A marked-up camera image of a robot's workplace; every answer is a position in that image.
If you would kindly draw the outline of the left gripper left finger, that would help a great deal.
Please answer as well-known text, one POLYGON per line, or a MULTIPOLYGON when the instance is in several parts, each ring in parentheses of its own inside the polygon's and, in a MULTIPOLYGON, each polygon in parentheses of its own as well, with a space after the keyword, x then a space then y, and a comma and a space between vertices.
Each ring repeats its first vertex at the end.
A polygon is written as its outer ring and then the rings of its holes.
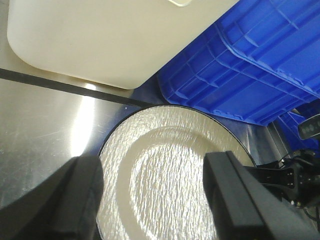
POLYGON ((103 193, 98 156, 78 156, 0 210, 2 240, 100 240, 103 193))

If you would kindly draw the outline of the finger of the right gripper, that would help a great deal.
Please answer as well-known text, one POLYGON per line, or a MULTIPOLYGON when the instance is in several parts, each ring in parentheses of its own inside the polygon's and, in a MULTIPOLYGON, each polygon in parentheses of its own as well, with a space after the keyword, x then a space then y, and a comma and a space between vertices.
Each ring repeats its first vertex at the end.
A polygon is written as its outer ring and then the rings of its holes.
POLYGON ((244 167, 258 182, 264 185, 294 186, 292 168, 244 167))

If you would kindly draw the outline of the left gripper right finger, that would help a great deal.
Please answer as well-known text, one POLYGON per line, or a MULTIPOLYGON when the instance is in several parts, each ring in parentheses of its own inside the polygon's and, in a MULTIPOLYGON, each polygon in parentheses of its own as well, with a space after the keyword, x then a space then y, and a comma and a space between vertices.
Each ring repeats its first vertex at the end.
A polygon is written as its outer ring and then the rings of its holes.
POLYGON ((221 240, 318 240, 320 234, 242 166, 231 151, 209 152, 203 187, 221 240))

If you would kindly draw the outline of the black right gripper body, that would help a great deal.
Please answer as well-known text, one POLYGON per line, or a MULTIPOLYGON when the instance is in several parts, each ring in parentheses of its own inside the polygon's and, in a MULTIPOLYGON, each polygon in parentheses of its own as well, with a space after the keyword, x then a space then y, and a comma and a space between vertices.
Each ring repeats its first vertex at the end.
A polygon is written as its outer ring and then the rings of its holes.
POLYGON ((281 170, 289 170, 287 198, 298 208, 320 205, 320 152, 315 149, 299 149, 283 156, 281 170))

